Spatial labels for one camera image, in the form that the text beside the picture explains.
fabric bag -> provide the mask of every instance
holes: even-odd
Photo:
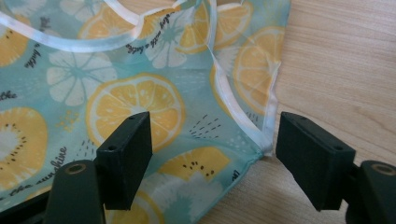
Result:
[[[271,151],[289,6],[178,1],[137,16],[110,0],[1,0],[0,211],[150,111],[154,155],[131,211],[107,222],[197,221]]]

lemon slice print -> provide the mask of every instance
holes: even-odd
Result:
[[[216,147],[198,147],[166,162],[158,173],[175,175],[188,181],[199,172],[206,181],[210,181],[229,162],[230,159]]]
[[[35,197],[37,197],[37,196],[39,196],[39,195],[41,195],[41,194],[47,192],[47,191],[50,191],[51,188],[52,188],[52,186],[46,186],[46,187],[44,187],[43,189],[39,189],[38,191],[29,194],[29,196],[27,196],[27,198],[25,199],[25,201],[29,201],[29,200],[31,200],[31,199],[33,199],[33,198],[35,198]]]
[[[177,6],[176,8],[162,9],[158,12],[145,16],[142,31],[140,32],[139,38],[143,39],[149,35],[152,35],[156,30],[156,28],[160,26],[159,23],[164,20],[164,17],[167,14],[170,14],[172,12],[177,12],[179,10],[180,10],[180,6]]]
[[[134,26],[125,21],[107,4],[102,4],[100,11],[94,17],[87,20],[78,33],[80,39],[105,38],[113,35],[121,35]]]
[[[158,151],[177,137],[185,119],[176,87],[166,78],[148,73],[103,84],[87,108],[88,134],[97,146],[126,118],[149,111],[153,150]]]
[[[0,112],[0,189],[10,189],[43,166],[47,149],[47,125],[27,107]]]
[[[216,102],[218,102],[218,105],[220,108],[231,118],[233,117],[230,113],[230,110],[227,108],[227,106],[222,102],[218,91],[216,90],[216,83],[215,83],[215,78],[216,78],[216,67],[213,66],[212,70],[210,71],[210,87],[212,89],[213,95],[215,96]]]
[[[215,49],[222,49],[232,44],[247,29],[253,5],[245,1],[242,6],[226,8],[219,11],[216,28]]]
[[[157,204],[143,191],[134,197],[131,211],[106,211],[106,220],[111,224],[163,224],[163,213]]]
[[[238,51],[233,69],[234,85],[242,99],[264,114],[273,75],[279,67],[283,27],[265,27],[250,36]]]
[[[17,20],[30,24],[29,20],[17,16]],[[14,63],[26,51],[29,38],[21,35],[0,24],[0,67],[4,67]]]
[[[177,51],[198,53],[206,49],[209,35],[209,16],[205,4],[201,4],[194,15],[194,22],[184,27]]]

black clamp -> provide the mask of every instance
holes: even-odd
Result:
[[[129,210],[152,156],[149,112],[127,118],[93,161],[73,161],[55,174],[50,192],[0,214],[0,223],[106,223],[108,210]]]
[[[276,156],[314,207],[339,210],[346,223],[396,223],[396,167],[380,161],[353,163],[352,147],[305,117],[282,112]]]

